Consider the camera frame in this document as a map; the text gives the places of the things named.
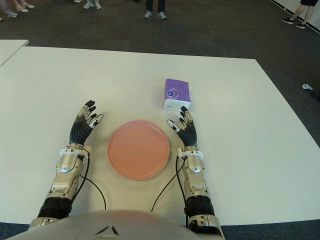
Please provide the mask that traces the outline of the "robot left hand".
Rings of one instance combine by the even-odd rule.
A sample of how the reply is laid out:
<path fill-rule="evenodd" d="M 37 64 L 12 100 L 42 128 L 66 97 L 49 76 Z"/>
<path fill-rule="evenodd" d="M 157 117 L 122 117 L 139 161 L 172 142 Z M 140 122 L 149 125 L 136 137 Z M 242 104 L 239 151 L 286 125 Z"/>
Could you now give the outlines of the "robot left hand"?
<path fill-rule="evenodd" d="M 89 100 L 79 110 L 69 134 L 69 144 L 84 145 L 93 129 L 103 120 L 102 113 L 96 114 L 95 101 Z"/>

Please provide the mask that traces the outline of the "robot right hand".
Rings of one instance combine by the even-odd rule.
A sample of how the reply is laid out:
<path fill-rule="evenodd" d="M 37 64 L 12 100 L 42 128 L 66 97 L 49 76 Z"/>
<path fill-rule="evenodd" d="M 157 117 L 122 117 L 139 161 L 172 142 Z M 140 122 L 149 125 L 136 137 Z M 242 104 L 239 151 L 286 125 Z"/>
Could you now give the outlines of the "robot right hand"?
<path fill-rule="evenodd" d="M 185 106 L 182 106 L 180 115 L 179 120 L 182 123 L 182 127 L 179 127 L 170 119 L 166 121 L 167 124 L 176 132 L 185 147 L 197 147 L 197 131 L 191 113 Z"/>

